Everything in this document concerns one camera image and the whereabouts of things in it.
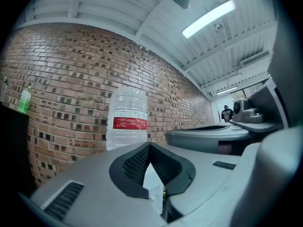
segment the white corrugated ceiling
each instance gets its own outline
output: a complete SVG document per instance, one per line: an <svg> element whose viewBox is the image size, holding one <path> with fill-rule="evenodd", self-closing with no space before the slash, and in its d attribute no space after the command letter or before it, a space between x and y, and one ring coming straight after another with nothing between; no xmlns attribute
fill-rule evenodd
<svg viewBox="0 0 303 227"><path fill-rule="evenodd" d="M214 96L267 77L270 57L243 69L240 61L265 50L272 53L277 28L270 0L234 0L234 11L189 39L183 36L188 25L223 1L190 0L185 10L172 0L31 0L16 27L69 22L111 30L154 51ZM218 24L223 26L219 33Z"/></svg>

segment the bottle label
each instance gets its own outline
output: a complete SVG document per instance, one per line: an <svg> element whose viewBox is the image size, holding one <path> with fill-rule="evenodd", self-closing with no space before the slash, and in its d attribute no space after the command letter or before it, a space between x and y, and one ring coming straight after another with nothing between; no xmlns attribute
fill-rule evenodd
<svg viewBox="0 0 303 227"><path fill-rule="evenodd" d="M146 130L147 113L131 109L115 109L113 129Z"/></svg>

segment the ceiling light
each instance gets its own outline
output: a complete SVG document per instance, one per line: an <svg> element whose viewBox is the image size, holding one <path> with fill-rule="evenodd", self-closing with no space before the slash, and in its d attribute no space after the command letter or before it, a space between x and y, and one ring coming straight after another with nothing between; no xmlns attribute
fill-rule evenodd
<svg viewBox="0 0 303 227"><path fill-rule="evenodd" d="M200 17L196 22L192 23L189 27L183 30L182 34L188 39L194 33L199 31L201 28L205 27L209 23L213 22L217 18L227 14L230 11L233 11L236 8L236 5L233 0L228 0L213 10L209 11L202 17Z"/></svg>
<svg viewBox="0 0 303 227"><path fill-rule="evenodd" d="M221 92L221 93L217 93L217 95L222 94L222 93L226 93L226 92L231 91L231 90L234 90L234 89L236 89L237 87L238 87L238 86L233 87L233 88L230 88L230 89L227 89L227 90L225 90L225 91L223 91L223 92Z"/></svg>

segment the plastic bottle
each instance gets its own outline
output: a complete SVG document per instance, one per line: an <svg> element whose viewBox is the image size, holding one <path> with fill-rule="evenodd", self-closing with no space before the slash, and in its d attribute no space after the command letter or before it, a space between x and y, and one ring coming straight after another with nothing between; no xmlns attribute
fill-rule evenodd
<svg viewBox="0 0 303 227"><path fill-rule="evenodd" d="M0 89L0 102L3 103L3 98L6 92L6 89L8 88L8 78L4 77L2 85L1 85L1 89Z"/></svg>
<svg viewBox="0 0 303 227"><path fill-rule="evenodd" d="M19 104L18 104L17 110L23 114L27 113L29 101L31 98L29 91L30 91L30 86L27 87L27 90L23 90Z"/></svg>
<svg viewBox="0 0 303 227"><path fill-rule="evenodd" d="M111 96L108 111L106 149L147 141L147 98L134 87L122 87Z"/></svg>

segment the person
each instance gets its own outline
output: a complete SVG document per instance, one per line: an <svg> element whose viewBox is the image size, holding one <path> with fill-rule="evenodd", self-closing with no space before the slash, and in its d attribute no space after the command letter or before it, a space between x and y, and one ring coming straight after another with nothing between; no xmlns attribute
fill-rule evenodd
<svg viewBox="0 0 303 227"><path fill-rule="evenodd" d="M233 110L231 110L227 105L224 106L224 110L221 113L221 118L225 120L225 122L229 122L232 119Z"/></svg>

